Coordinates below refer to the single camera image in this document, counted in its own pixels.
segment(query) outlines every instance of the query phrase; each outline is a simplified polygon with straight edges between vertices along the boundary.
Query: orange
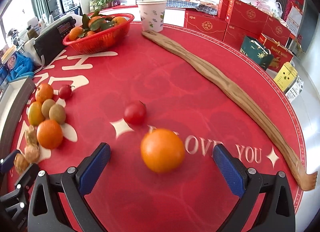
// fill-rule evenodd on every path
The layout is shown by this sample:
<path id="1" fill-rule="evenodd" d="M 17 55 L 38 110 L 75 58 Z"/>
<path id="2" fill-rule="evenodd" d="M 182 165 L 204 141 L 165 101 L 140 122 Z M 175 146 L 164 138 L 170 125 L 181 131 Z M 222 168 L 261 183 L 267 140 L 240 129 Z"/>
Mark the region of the orange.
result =
<path id="1" fill-rule="evenodd" d="M 94 35 L 94 34 L 96 34 L 96 32 L 94 32 L 94 31 L 88 31 L 85 36 L 88 37 L 88 36 L 91 36 L 91 35 Z"/>
<path id="2" fill-rule="evenodd" d="M 88 22 L 88 27 L 90 28 L 91 24 L 92 24 L 95 20 L 97 20 L 97 19 L 99 19 L 99 18 L 102 18 L 102 17 L 101 17 L 101 16 L 95 16 L 95 17 L 91 18 L 91 19 L 89 20 L 89 22 Z"/>
<path id="3" fill-rule="evenodd" d="M 127 20 L 122 16 L 117 16 L 117 17 L 113 18 L 112 20 L 116 22 L 116 25 L 120 25 L 120 24 L 127 22 Z"/>
<path id="4" fill-rule="evenodd" d="M 36 101 L 42 104 L 45 100 L 51 99 L 52 97 L 53 97 L 53 88 L 49 84 L 42 83 L 37 87 Z"/>
<path id="5" fill-rule="evenodd" d="M 69 33 L 69 40 L 74 41 L 75 39 L 78 38 L 78 35 L 80 35 L 82 32 L 83 32 L 83 29 L 80 26 L 72 28 Z"/>
<path id="6" fill-rule="evenodd" d="M 156 129 L 141 141 L 141 156 L 146 166 L 157 173 L 177 168 L 185 157 L 181 139 L 167 129 Z"/>
<path id="7" fill-rule="evenodd" d="M 30 125 L 37 126 L 45 120 L 41 112 L 42 104 L 38 101 L 33 102 L 28 109 L 28 120 Z"/>
<path id="8" fill-rule="evenodd" d="M 38 126 L 37 139 L 42 147 L 55 149 L 62 143 L 62 129 L 55 120 L 45 120 Z"/>

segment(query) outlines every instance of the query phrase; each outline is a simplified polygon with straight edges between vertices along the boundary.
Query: yellow box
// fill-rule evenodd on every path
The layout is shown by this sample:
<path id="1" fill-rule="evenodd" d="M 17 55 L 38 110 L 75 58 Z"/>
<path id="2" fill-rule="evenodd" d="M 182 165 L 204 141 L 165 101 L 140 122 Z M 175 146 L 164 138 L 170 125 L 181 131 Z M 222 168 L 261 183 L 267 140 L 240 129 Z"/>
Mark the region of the yellow box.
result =
<path id="1" fill-rule="evenodd" d="M 290 62 L 286 62 L 274 78 L 274 81 L 282 91 L 285 91 L 295 80 L 297 75 L 298 73 L 296 69 L 290 64 Z"/>

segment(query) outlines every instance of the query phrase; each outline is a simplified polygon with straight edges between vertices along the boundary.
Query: paper cup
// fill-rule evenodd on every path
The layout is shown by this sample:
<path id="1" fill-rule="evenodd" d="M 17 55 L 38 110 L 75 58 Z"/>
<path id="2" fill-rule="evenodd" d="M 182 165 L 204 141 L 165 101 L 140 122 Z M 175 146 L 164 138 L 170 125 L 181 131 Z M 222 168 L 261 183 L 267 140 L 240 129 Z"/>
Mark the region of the paper cup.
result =
<path id="1" fill-rule="evenodd" d="M 164 11 L 167 0 L 138 0 L 142 29 L 160 32 L 163 30 Z"/>

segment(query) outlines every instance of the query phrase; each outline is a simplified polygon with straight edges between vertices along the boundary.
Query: tomato stem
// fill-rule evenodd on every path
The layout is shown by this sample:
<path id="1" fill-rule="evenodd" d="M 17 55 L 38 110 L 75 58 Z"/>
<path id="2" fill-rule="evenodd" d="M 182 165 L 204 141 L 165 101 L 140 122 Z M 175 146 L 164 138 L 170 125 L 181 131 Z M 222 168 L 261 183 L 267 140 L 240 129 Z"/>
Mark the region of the tomato stem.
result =
<path id="1" fill-rule="evenodd" d="M 147 106 L 146 106 L 146 104 L 145 104 L 145 103 L 143 103 L 143 102 L 141 102 L 141 101 L 140 101 L 140 103 L 142 103 L 142 104 L 144 105 L 144 107 L 145 107 L 145 108 L 147 108 Z"/>

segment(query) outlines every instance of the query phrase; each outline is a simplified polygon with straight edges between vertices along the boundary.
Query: fruit basket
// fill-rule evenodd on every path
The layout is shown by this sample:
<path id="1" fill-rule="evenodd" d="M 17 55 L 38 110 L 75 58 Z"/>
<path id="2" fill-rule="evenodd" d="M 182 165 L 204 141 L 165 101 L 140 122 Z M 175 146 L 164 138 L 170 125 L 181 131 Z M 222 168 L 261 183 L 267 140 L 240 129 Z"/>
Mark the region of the fruit basket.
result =
<path id="1" fill-rule="evenodd" d="M 130 23 L 133 21 L 132 14 L 113 14 L 113 17 L 124 17 L 127 21 L 120 25 L 116 25 L 107 30 L 101 31 L 91 36 L 82 39 L 70 41 L 69 34 L 63 39 L 63 44 L 71 46 L 75 51 L 80 54 L 92 54 L 97 52 L 106 51 L 109 47 L 119 43 L 128 33 Z"/>

